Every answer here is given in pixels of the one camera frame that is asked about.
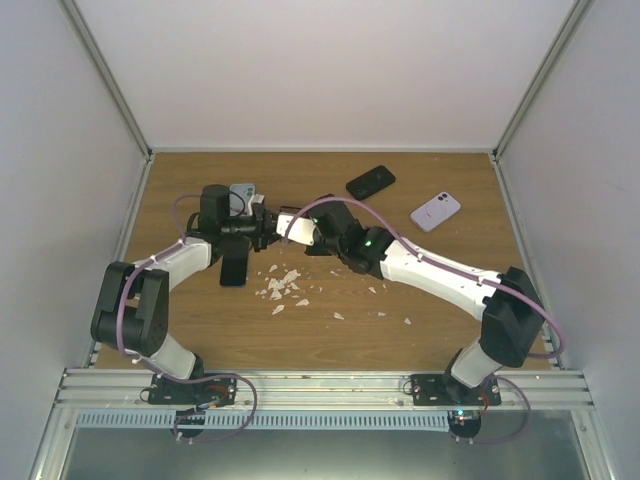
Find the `light blue phone case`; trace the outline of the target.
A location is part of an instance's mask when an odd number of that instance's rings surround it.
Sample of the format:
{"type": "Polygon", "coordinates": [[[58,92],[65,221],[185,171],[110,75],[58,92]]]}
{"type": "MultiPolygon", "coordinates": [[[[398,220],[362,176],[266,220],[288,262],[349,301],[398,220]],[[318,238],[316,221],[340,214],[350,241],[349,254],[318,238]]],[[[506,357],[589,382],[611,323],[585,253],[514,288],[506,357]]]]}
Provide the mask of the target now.
{"type": "Polygon", "coordinates": [[[252,213],[252,199],[255,185],[252,183],[237,183],[229,187],[230,215],[247,216],[252,213]]]}

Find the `black smartphone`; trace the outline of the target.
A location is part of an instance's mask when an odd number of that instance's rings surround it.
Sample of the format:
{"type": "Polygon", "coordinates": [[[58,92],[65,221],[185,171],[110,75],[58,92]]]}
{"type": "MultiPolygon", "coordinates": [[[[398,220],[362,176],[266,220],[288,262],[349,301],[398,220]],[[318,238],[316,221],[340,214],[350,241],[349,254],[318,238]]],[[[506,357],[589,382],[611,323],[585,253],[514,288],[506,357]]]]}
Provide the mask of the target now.
{"type": "Polygon", "coordinates": [[[239,242],[223,255],[219,284],[225,288],[241,288],[246,285],[248,274],[249,246],[239,242]]]}

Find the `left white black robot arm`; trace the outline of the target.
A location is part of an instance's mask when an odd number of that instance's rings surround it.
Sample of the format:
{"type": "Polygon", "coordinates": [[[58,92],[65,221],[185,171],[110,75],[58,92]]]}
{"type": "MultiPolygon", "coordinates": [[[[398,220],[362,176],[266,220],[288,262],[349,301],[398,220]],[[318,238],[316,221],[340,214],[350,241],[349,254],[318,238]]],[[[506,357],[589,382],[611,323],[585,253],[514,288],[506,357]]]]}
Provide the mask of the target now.
{"type": "Polygon", "coordinates": [[[185,404],[203,398],[206,380],[195,372],[199,357],[169,334],[171,290],[236,247],[259,252],[279,239],[277,213],[247,202],[247,214],[233,215],[231,196],[228,186],[204,187],[198,211],[173,245],[134,263],[109,264],[91,321],[94,341],[172,380],[172,393],[185,404]]]}

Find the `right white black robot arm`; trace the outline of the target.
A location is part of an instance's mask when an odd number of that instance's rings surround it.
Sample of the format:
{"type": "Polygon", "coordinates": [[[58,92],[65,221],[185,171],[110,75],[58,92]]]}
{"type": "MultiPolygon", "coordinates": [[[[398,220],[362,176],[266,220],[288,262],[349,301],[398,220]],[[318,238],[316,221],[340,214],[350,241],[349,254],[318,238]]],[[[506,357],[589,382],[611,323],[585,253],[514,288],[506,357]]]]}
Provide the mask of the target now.
{"type": "Polygon", "coordinates": [[[385,222],[363,227],[348,202],[329,195],[304,208],[315,226],[315,242],[355,273],[417,288],[481,323],[477,340],[448,367],[442,382],[447,400],[464,405],[497,370],[523,366],[544,323],[540,298],[525,271],[469,267],[417,246],[385,222]]]}

